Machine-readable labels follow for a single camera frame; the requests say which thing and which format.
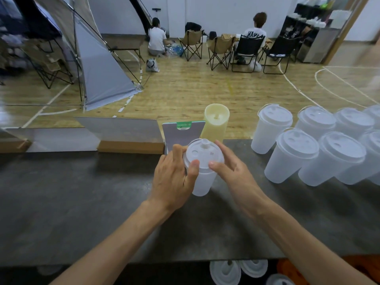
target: gray countertop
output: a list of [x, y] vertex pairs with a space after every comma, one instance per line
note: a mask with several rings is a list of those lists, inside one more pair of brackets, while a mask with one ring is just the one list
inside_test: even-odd
[[[271, 152], [225, 140], [275, 202], [339, 255], [380, 254], [380, 188], [369, 181], [318, 187], [295, 174], [264, 177]], [[97, 152], [0, 155], [0, 266], [71, 264], [112, 233], [146, 199], [158, 155]], [[282, 258], [235, 206], [217, 177], [155, 230], [133, 262]]]

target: white bag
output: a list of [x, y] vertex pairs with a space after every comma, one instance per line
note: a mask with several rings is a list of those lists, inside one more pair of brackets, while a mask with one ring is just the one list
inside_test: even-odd
[[262, 66], [259, 62], [256, 62], [256, 66], [255, 66], [255, 61], [252, 60], [252, 62], [249, 64], [249, 68], [252, 70], [252, 71], [255, 71], [255, 72], [261, 72], [261, 69], [262, 69]]
[[159, 66], [155, 58], [150, 58], [146, 60], [146, 72], [159, 72]]

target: wooden base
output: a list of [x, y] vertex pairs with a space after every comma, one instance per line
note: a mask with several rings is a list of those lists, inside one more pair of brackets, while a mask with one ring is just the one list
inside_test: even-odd
[[1, 142], [0, 153], [25, 153], [31, 146], [31, 142], [28, 140]]
[[137, 153], [162, 155], [164, 154], [164, 148], [164, 143], [100, 141], [98, 151], [108, 153]]

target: brown hair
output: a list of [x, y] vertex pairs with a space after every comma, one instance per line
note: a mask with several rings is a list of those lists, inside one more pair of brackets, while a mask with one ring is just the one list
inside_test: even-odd
[[256, 28], [262, 28], [266, 22], [267, 14], [265, 12], [257, 13], [254, 16], [254, 23], [256, 23]]

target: black bag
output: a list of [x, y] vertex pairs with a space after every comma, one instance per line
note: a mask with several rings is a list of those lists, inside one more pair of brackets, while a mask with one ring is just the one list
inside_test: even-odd
[[215, 31], [211, 31], [210, 32], [210, 40], [214, 40], [216, 38], [216, 32]]
[[201, 25], [199, 25], [197, 23], [193, 23], [193, 22], [187, 22], [186, 26], [185, 26], [185, 32], [188, 30], [200, 31], [201, 29], [202, 29]]

